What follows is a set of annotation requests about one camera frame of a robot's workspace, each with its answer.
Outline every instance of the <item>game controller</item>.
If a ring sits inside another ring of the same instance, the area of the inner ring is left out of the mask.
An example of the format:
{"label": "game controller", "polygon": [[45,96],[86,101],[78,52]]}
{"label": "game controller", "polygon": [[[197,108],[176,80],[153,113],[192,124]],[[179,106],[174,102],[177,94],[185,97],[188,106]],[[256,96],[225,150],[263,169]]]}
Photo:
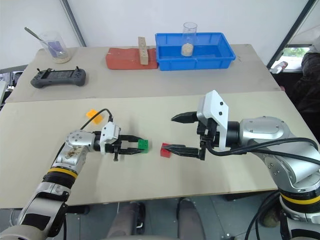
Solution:
{"label": "game controller", "polygon": [[48,68],[47,70],[39,71],[37,75],[31,80],[31,85],[37,89],[48,85],[57,84],[74,84],[77,86],[83,86],[86,81],[85,70],[76,66],[75,70],[52,70]]}

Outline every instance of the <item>pants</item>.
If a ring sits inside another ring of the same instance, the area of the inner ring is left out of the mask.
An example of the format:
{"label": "pants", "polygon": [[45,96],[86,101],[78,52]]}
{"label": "pants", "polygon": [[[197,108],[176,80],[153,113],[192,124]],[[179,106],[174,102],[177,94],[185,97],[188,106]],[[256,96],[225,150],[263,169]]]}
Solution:
{"label": "pants", "polygon": [[[139,205],[134,202],[124,206],[115,216],[107,238],[130,236],[135,234]],[[178,238],[181,240],[205,240],[205,232],[197,212],[191,201],[182,200],[179,204]]]}

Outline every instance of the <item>white table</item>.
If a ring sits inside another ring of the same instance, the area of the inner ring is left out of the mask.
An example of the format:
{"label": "white table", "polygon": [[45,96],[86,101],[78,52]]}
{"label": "white table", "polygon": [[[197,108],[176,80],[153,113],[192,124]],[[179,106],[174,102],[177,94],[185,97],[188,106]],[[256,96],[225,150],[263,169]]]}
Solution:
{"label": "white table", "polygon": [[[69,62],[55,64],[42,49],[25,69],[6,102],[204,95],[212,89],[219,93],[281,90],[250,44],[231,47],[236,59],[229,68],[184,71],[110,70],[105,62],[108,47],[72,48],[73,57]],[[53,85],[37,89],[30,84],[37,68],[73,70],[76,66],[87,73],[82,87]]]}
{"label": "white table", "polygon": [[[274,116],[293,134],[315,139],[283,91],[221,94],[229,120]],[[160,157],[162,142],[199,146],[197,125],[171,122],[176,114],[195,111],[202,95],[97,98],[12,102],[0,112],[0,208],[23,207],[47,173],[66,135],[87,121],[91,108],[109,108],[122,134],[148,139],[148,154],[121,156],[89,153],[68,204],[82,205],[190,195],[226,194],[276,188],[263,162],[251,153],[205,161]],[[91,123],[87,131],[106,124]]]}

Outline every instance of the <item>red board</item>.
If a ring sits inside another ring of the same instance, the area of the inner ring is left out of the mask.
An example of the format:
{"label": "red board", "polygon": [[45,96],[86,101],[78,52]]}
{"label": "red board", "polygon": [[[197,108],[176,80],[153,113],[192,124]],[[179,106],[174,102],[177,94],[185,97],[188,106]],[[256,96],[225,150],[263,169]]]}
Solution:
{"label": "red board", "polygon": [[156,49],[148,49],[148,65],[140,64],[138,48],[115,48],[110,47],[105,56],[105,62],[109,69],[114,70],[135,70],[135,69],[157,69]]}

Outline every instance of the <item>blue plastic tray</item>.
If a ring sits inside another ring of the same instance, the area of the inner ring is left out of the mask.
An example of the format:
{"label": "blue plastic tray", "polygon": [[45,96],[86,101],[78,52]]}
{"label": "blue plastic tray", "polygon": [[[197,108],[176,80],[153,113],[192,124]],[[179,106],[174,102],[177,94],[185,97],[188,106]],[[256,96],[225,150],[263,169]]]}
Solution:
{"label": "blue plastic tray", "polygon": [[156,61],[161,71],[227,69],[236,55],[221,32],[199,32],[192,56],[182,56],[182,33],[155,35]]}

